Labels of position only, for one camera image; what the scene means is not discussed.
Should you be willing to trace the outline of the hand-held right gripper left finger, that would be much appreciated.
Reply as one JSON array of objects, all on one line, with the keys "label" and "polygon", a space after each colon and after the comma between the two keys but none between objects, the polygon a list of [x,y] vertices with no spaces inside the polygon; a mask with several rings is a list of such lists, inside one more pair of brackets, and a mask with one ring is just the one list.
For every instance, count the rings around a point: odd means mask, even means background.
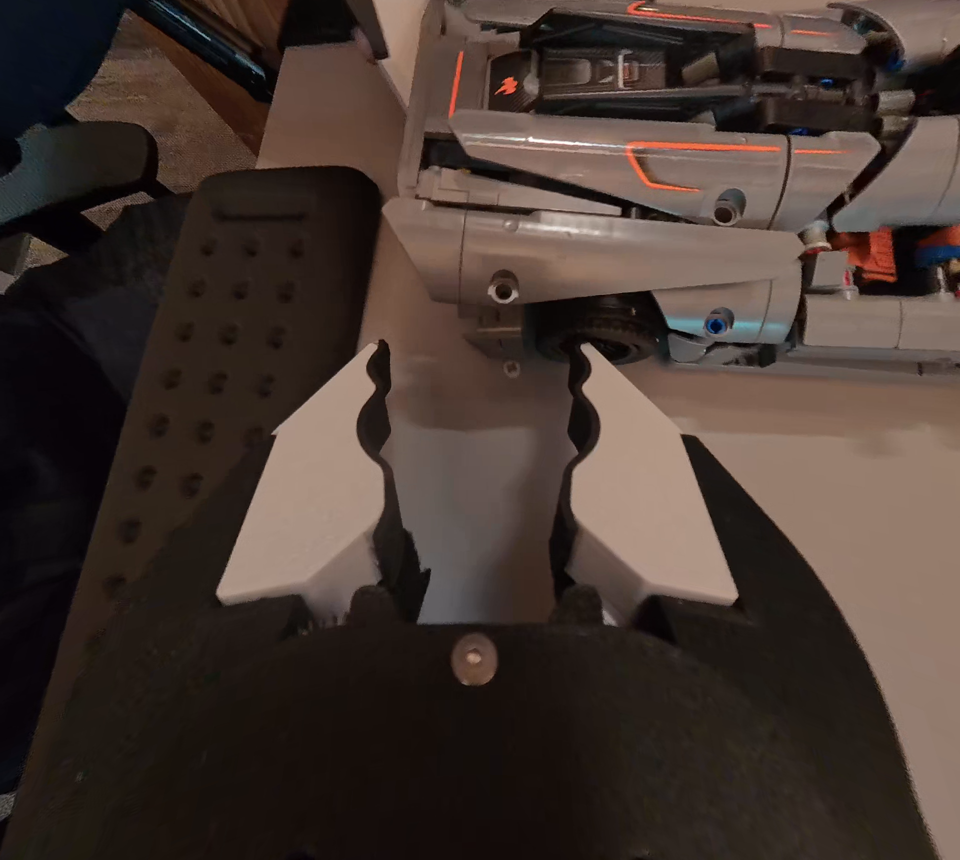
[{"label": "hand-held right gripper left finger", "polygon": [[430,571],[382,454],[391,388],[389,345],[371,342],[273,431],[217,586],[222,605],[294,595],[337,622],[358,590],[377,588],[400,619],[419,621]]}]

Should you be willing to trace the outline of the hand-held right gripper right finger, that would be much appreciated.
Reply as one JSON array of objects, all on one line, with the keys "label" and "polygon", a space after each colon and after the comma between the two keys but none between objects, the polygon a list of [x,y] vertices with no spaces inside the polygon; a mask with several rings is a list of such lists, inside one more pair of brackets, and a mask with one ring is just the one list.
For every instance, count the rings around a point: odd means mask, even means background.
[{"label": "hand-held right gripper right finger", "polygon": [[631,624],[653,597],[732,607],[738,587],[679,427],[591,343],[573,343],[568,362],[557,599],[590,589],[607,624]]}]

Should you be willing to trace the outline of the partly built lego car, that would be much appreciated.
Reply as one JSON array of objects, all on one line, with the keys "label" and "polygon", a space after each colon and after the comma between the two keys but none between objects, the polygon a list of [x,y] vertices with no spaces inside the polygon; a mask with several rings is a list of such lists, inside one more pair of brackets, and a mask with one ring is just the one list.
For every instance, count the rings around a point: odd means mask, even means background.
[{"label": "partly built lego car", "polygon": [[958,377],[958,0],[428,0],[385,217],[505,361]]}]

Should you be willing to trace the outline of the black perforated office chair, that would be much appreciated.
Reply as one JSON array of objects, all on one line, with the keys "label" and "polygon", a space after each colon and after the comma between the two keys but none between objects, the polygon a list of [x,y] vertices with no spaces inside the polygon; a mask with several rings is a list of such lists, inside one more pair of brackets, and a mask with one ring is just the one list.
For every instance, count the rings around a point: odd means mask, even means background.
[{"label": "black perforated office chair", "polygon": [[94,626],[234,464],[353,357],[381,204],[355,168],[237,171],[105,233],[154,311],[78,576]]}]

